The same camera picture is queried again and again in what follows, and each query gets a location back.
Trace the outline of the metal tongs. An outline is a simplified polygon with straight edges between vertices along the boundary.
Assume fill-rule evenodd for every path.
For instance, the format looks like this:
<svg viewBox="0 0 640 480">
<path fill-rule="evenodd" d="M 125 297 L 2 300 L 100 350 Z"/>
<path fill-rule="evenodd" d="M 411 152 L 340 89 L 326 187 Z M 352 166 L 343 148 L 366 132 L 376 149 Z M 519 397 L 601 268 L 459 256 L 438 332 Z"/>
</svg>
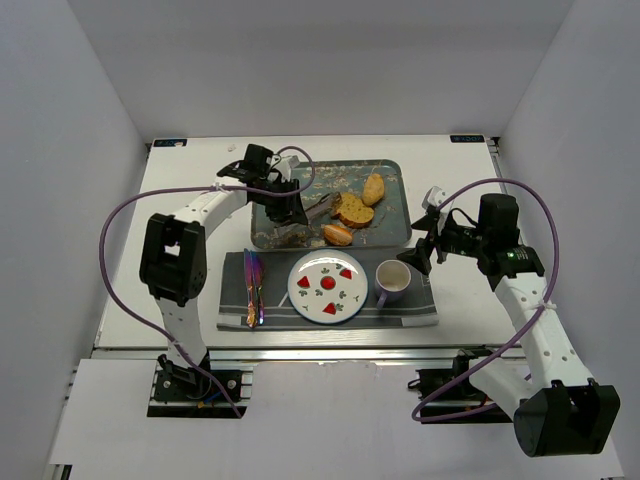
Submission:
<svg viewBox="0 0 640 480">
<path fill-rule="evenodd" d="M 316 203 L 305 209 L 307 219 L 306 224 L 296 223 L 293 220 L 289 220 L 284 224 L 279 224 L 274 228 L 276 237 L 283 238 L 291 233 L 299 233 L 309 230 L 315 220 L 330 213 L 339 202 L 340 194 L 338 192 L 323 195 Z"/>
</svg>

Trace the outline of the sliced bread loaf piece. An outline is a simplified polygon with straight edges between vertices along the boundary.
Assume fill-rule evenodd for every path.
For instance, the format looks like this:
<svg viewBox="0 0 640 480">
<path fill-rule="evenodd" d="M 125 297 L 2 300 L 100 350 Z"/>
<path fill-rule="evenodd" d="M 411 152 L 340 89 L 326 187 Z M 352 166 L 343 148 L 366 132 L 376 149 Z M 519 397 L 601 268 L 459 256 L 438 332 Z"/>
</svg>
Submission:
<svg viewBox="0 0 640 480">
<path fill-rule="evenodd" d="M 332 210 L 331 217 L 350 228 L 367 227 L 375 215 L 374 209 L 363 204 L 360 197 L 340 193 L 340 202 Z"/>
</svg>

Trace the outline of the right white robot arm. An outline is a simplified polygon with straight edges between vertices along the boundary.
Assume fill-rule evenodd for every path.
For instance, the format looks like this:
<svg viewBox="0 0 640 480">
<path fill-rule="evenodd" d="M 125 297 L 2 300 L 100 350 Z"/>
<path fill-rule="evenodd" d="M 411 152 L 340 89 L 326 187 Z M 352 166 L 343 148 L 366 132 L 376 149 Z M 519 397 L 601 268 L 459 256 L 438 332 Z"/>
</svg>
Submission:
<svg viewBox="0 0 640 480">
<path fill-rule="evenodd" d="M 451 390 L 483 393 L 512 421 L 520 449 L 529 457 L 595 455 L 602 452 L 620 409 L 611 385 L 595 380 L 576 353 L 555 307 L 536 251 L 520 241 L 516 199 L 482 195 L 477 220 L 458 224 L 434 187 L 423 200 L 424 216 L 413 223 L 425 238 L 399 260 L 428 274 L 430 257 L 476 260 L 492 292 L 507 312 L 529 368 L 520 376 L 502 358 L 508 345 L 462 350 L 450 380 L 424 395 L 428 403 Z"/>
</svg>

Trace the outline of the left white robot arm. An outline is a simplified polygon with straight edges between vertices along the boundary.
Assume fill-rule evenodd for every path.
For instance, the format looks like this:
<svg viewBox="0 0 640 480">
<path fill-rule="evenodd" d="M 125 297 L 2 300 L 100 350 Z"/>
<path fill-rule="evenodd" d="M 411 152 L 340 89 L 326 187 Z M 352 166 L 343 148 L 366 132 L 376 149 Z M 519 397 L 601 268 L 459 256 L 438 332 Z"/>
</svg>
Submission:
<svg viewBox="0 0 640 480">
<path fill-rule="evenodd" d="M 170 335 L 172 366 L 206 367 L 197 297 L 206 283 L 206 243 L 215 229 L 249 203 L 263 206 L 276 224 L 308 223 L 300 196 L 305 186 L 293 175 L 298 164 L 296 155 L 250 144 L 242 160 L 218 172 L 225 185 L 217 183 L 174 213 L 148 220 L 139 275 Z"/>
</svg>

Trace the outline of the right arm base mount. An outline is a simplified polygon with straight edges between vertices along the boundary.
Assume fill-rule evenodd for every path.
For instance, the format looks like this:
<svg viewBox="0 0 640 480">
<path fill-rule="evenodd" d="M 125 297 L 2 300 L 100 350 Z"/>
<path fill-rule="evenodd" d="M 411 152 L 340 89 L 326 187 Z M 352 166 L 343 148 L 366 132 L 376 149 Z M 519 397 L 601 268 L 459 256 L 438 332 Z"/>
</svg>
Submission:
<svg viewBox="0 0 640 480">
<path fill-rule="evenodd" d="M 460 349 L 446 367 L 428 367 L 416 370 L 416 377 L 407 383 L 407 389 L 416 393 L 420 401 L 464 373 L 472 360 L 489 356 L 492 349 L 485 345 Z M 419 417 L 442 417 L 439 424 L 508 424 L 510 418 L 493 400 L 473 387 L 469 379 L 453 386 L 435 400 L 423 406 Z"/>
</svg>

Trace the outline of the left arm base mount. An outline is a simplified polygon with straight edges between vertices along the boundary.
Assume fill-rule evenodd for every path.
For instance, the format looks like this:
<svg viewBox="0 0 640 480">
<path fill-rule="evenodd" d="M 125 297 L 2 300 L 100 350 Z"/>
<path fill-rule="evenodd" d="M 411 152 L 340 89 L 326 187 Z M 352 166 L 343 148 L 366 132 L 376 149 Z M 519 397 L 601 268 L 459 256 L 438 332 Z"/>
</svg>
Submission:
<svg viewBox="0 0 640 480">
<path fill-rule="evenodd" d="M 192 367 L 175 365 L 162 354 L 157 358 L 149 395 L 150 418 L 238 419 L 246 412 L 251 397 L 253 372 L 224 366 L 213 369 L 206 355 L 200 364 L 220 383 Z"/>
</svg>

